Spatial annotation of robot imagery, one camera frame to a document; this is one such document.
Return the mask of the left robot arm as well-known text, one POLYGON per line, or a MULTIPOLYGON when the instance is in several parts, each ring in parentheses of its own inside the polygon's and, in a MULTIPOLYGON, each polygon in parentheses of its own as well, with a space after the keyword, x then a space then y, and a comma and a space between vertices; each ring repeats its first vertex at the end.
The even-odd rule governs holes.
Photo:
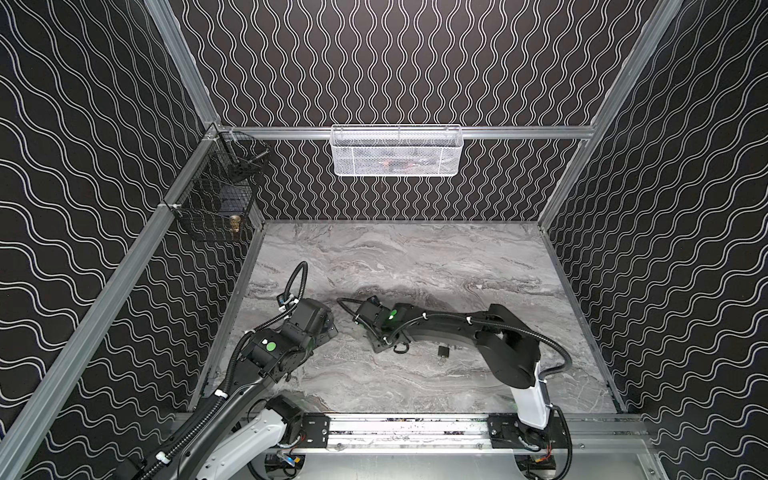
POLYGON ((224 379, 190 417, 142 460, 125 460, 114 479, 194 479, 205 461, 273 386, 302 366, 336 335, 331 309, 303 299, 276 328, 247 332, 230 357, 224 379))

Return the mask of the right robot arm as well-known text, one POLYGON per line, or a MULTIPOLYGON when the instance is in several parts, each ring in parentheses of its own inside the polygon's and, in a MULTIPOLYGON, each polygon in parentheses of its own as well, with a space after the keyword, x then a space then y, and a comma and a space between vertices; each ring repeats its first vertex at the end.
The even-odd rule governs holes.
POLYGON ((445 312, 408 303, 387 307, 375 297, 339 299, 338 304, 367 331, 375 352, 403 354, 418 341, 475 348, 493 376, 511 389, 519 422, 539 431, 548 427, 552 406, 545 379, 567 369, 570 356, 506 307, 492 304, 485 311, 445 312))

